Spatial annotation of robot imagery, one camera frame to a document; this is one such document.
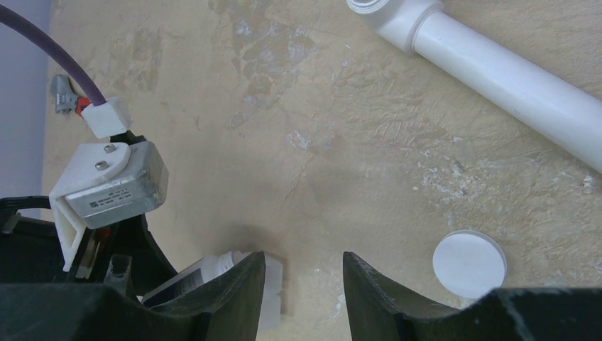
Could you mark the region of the white capped dark pill bottle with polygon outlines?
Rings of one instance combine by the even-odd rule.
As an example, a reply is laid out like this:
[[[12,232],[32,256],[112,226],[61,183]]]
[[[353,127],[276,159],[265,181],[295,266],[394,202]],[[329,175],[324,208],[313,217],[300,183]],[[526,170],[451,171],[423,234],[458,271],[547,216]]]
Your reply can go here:
[[[249,252],[229,251],[221,256],[205,256],[149,291],[142,297],[141,303],[151,308],[189,293],[225,274],[248,255]]]

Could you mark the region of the clear plastic pill organizer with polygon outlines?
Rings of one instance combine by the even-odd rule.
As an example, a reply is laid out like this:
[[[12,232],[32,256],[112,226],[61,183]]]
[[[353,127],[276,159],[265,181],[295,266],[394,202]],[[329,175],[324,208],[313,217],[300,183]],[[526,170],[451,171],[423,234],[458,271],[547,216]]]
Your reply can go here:
[[[265,263],[265,281],[258,328],[272,330],[280,324],[283,265],[269,254],[265,254]]]

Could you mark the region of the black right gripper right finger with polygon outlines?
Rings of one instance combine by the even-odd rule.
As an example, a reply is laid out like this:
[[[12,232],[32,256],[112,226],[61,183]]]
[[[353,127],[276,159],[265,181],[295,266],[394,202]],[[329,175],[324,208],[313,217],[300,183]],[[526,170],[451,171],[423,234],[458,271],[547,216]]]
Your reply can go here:
[[[353,340],[600,340],[600,288],[497,288],[464,309],[428,299],[343,254]]]

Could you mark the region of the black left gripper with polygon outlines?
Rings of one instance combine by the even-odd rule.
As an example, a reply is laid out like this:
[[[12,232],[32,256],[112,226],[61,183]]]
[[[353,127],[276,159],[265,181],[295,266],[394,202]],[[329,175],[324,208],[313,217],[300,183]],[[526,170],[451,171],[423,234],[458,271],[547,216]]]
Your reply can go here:
[[[142,141],[147,140],[131,132],[109,140],[130,145]],[[146,214],[86,229],[74,264],[64,272],[49,195],[5,197],[1,200],[1,282],[105,282],[128,296],[144,296],[175,275],[148,229]]]

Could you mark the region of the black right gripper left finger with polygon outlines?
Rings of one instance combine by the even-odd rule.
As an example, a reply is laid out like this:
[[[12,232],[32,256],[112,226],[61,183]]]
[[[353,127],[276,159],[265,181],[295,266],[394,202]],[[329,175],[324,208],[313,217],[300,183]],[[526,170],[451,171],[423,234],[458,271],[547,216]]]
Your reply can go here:
[[[255,251],[152,308],[100,283],[2,285],[1,339],[254,340],[265,272],[265,254]]]

